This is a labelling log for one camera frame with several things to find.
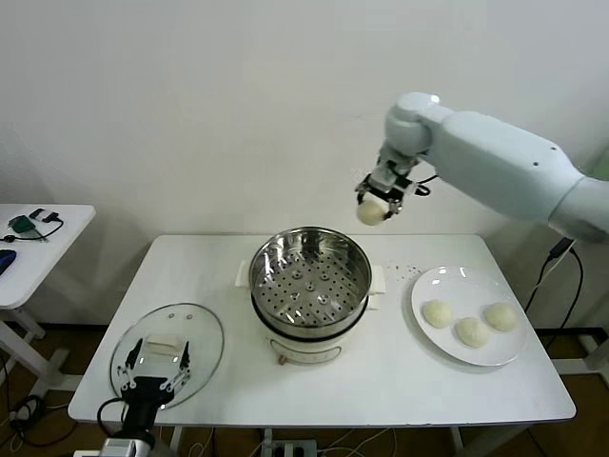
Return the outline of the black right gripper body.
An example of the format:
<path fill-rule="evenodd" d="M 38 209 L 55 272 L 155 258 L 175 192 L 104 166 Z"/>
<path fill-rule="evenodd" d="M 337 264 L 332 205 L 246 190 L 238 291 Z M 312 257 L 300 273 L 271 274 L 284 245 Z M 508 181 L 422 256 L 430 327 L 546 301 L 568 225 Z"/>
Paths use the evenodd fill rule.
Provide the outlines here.
<path fill-rule="evenodd" d="M 401 202 L 404 198 L 404 191 L 395 185 L 389 188 L 383 188 L 378 183 L 372 180 L 370 175 L 363 179 L 364 193 L 369 193 L 378 197 L 385 202 Z"/>

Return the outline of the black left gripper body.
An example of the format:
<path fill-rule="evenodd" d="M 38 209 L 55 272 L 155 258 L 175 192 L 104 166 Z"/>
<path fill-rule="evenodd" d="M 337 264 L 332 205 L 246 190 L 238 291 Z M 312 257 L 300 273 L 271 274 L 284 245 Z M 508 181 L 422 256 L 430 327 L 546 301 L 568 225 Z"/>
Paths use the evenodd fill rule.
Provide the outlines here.
<path fill-rule="evenodd" d="M 122 393 L 128 405 L 124 428 L 152 428 L 157 411 L 174 400 L 173 387 L 166 386 L 166 377 L 137 376 L 134 382 Z"/>

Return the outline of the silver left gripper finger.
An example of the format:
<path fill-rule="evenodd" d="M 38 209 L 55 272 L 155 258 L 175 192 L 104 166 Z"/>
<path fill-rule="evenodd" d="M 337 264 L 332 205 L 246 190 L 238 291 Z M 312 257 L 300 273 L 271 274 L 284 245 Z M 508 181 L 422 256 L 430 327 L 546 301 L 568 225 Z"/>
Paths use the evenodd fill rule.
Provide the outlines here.
<path fill-rule="evenodd" d="M 143 339 L 139 338 L 129 351 L 117 355 L 116 380 L 119 390 L 131 390 L 137 387 L 135 368 L 139 360 L 142 345 Z"/>
<path fill-rule="evenodd" d="M 177 373 L 168 379 L 162 386 L 162 390 L 167 392 L 179 392 L 190 379 L 190 355 L 189 342 L 186 342 L 182 355 L 179 358 Z"/>

